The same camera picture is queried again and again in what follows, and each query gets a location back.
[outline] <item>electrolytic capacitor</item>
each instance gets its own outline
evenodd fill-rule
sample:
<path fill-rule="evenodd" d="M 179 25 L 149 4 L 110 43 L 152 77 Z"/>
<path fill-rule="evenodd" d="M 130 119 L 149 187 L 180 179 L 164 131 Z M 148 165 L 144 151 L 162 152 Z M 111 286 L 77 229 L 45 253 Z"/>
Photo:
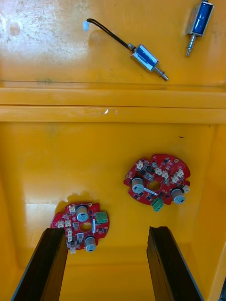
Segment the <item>electrolytic capacitor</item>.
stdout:
<path fill-rule="evenodd" d="M 185 202 L 185 197 L 183 195 L 183 192 L 179 188 L 173 189 L 171 192 L 171 196 L 175 204 L 179 205 Z"/>
<path fill-rule="evenodd" d="M 96 249 L 95 238 L 92 236 L 87 236 L 85 238 L 85 247 L 87 252 L 93 252 Z"/>
<path fill-rule="evenodd" d="M 77 216 L 77 220 L 79 222 L 87 221 L 87 219 L 89 218 L 89 215 L 88 215 L 88 211 L 87 211 L 86 207 L 85 206 L 80 206 L 76 210 L 76 216 Z"/>
<path fill-rule="evenodd" d="M 142 193 L 144 191 L 144 184 L 142 179 L 140 178 L 135 178 L 132 180 L 132 190 L 134 193 Z"/>

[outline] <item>circuit board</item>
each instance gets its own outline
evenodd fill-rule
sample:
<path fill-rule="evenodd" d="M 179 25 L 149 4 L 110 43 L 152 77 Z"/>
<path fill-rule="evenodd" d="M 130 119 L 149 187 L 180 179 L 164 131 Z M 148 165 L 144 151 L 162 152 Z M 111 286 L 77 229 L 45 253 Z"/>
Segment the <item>circuit board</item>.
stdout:
<path fill-rule="evenodd" d="M 80 221 L 78 210 L 86 212 L 87 220 Z M 50 225 L 51 228 L 64 228 L 66 243 L 71 253 L 86 249 L 87 238 L 94 238 L 96 246 L 98 240 L 104 238 L 109 230 L 109 218 L 106 211 L 100 211 L 98 203 L 69 204 L 65 211 L 57 213 Z"/>
<path fill-rule="evenodd" d="M 173 201 L 171 191 L 175 188 L 187 193 L 190 189 L 190 182 L 186 178 L 190 177 L 190 170 L 187 165 L 177 157 L 171 155 L 153 155 L 150 160 L 142 158 L 137 161 L 126 175 L 124 184 L 130 187 L 129 194 L 137 201 L 151 205 L 157 198 L 161 198 L 163 203 L 170 205 Z M 155 194 L 143 191 L 139 194 L 132 190 L 132 180 L 140 178 L 145 188 L 149 183 L 157 181 L 160 184 Z"/>

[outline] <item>red circuit board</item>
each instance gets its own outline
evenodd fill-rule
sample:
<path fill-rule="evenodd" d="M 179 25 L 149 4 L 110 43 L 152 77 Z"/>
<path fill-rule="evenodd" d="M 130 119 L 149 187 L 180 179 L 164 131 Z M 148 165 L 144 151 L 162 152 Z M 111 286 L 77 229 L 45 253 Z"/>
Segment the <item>red circuit board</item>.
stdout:
<path fill-rule="evenodd" d="M 165 179 L 162 175 L 156 174 L 155 170 L 159 168 L 161 172 L 168 174 L 168 179 Z M 183 174 L 178 181 L 173 182 L 174 175 L 180 172 Z M 190 182 L 186 178 L 190 177 L 190 170 L 187 165 L 177 157 L 171 155 L 153 155 L 151 159 L 142 158 L 137 161 L 134 166 L 129 170 L 126 175 L 124 184 L 130 187 L 129 194 L 138 202 L 146 205 L 151 205 L 152 202 L 161 197 L 163 202 L 170 205 L 173 201 L 171 191 L 174 188 L 180 188 L 182 192 L 188 192 Z M 132 190 L 132 179 L 139 177 L 143 180 L 143 185 L 148 188 L 150 182 L 157 181 L 161 184 L 159 190 L 154 191 L 158 195 L 155 196 L 146 191 L 136 194 Z"/>
<path fill-rule="evenodd" d="M 80 206 L 86 207 L 89 215 L 89 218 L 84 222 L 78 221 L 76 217 L 76 210 Z M 98 245 L 98 240 L 100 238 L 104 238 L 109 230 L 109 217 L 107 213 L 107 222 L 97 223 L 96 213 L 99 212 L 106 213 L 106 211 L 100 211 L 100 205 L 98 203 L 69 204 L 65 207 L 65 211 L 63 213 L 59 212 L 54 216 L 50 227 L 65 229 L 68 250 L 77 251 L 85 249 L 86 237 L 93 237 L 96 245 Z M 91 228 L 89 228 L 87 231 L 82 230 L 83 224 L 87 225 L 87 223 L 91 224 Z"/>

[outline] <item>round circuit board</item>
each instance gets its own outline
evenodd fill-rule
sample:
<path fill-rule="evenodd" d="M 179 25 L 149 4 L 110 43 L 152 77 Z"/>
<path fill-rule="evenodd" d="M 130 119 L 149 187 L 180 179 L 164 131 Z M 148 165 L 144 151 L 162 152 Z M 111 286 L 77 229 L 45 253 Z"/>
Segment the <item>round circuit board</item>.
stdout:
<path fill-rule="evenodd" d="M 106 211 L 100 211 L 98 203 L 69 204 L 63 213 L 54 216 L 50 227 L 65 229 L 67 248 L 71 253 L 81 249 L 92 252 L 98 240 L 107 235 L 109 217 Z"/>
<path fill-rule="evenodd" d="M 129 194 L 137 201 L 155 206 L 154 210 L 163 204 L 183 203 L 184 193 L 190 189 L 190 177 L 187 165 L 171 155 L 153 155 L 151 159 L 142 158 L 137 161 L 126 175 L 124 184 L 130 187 Z M 150 188 L 157 183 L 157 189 Z"/>

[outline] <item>wire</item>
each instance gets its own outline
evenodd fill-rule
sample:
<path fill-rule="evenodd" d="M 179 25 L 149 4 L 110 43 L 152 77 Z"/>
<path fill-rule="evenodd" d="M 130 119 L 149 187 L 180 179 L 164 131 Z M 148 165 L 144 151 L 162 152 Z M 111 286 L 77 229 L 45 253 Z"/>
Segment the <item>wire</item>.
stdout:
<path fill-rule="evenodd" d="M 103 31 L 105 31 L 107 34 L 109 34 L 113 39 L 115 39 L 116 41 L 118 41 L 120 44 L 122 44 L 125 48 L 131 50 L 128 47 L 128 44 L 126 42 L 124 42 L 123 40 L 121 40 L 119 37 L 117 37 L 113 32 L 111 32 L 109 29 L 107 29 L 105 26 L 103 26 L 101 23 L 99 23 L 97 20 L 95 19 L 87 19 L 86 20 L 89 23 L 93 23 L 94 25 L 98 26 L 100 29 L 102 29 Z"/>

